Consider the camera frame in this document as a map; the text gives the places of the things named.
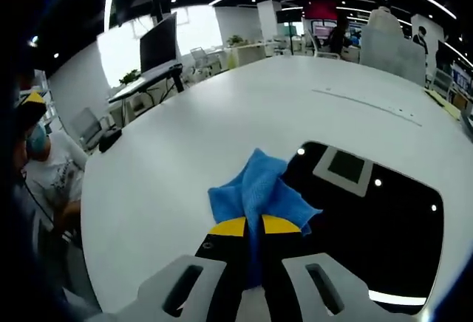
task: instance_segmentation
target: computer monitor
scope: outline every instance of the computer monitor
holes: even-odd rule
[[[176,13],[140,39],[141,73],[176,59]]]

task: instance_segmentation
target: microfiber towel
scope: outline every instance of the microfiber towel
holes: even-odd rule
[[[280,176],[286,167],[284,160],[270,157],[257,148],[235,179],[222,187],[208,190],[217,223],[246,216],[251,246],[248,288],[261,284],[259,217],[267,214],[286,219],[299,227],[303,234],[308,234],[310,218],[322,212],[312,208],[301,194],[282,181]]]

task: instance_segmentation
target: person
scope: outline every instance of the person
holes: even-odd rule
[[[341,51],[344,47],[349,47],[352,42],[345,37],[348,29],[348,19],[345,16],[339,16],[337,25],[332,29],[328,38],[324,42],[323,52],[332,52],[339,54],[342,60],[346,60]]]
[[[379,4],[379,8],[371,12],[368,27],[385,32],[386,34],[404,37],[401,24],[398,19],[391,14],[390,5],[387,1],[382,1]]]
[[[80,239],[82,179],[85,152],[65,133],[46,134],[37,124],[27,138],[26,183],[43,209],[51,214],[58,233],[77,230]]]
[[[420,26],[419,30],[418,30],[418,33],[416,35],[414,35],[414,38],[412,38],[412,41],[414,41],[416,44],[421,45],[423,47],[423,49],[425,50],[426,56],[427,56],[429,54],[429,50],[427,49],[427,43],[424,40],[426,35],[427,35],[426,28]]]

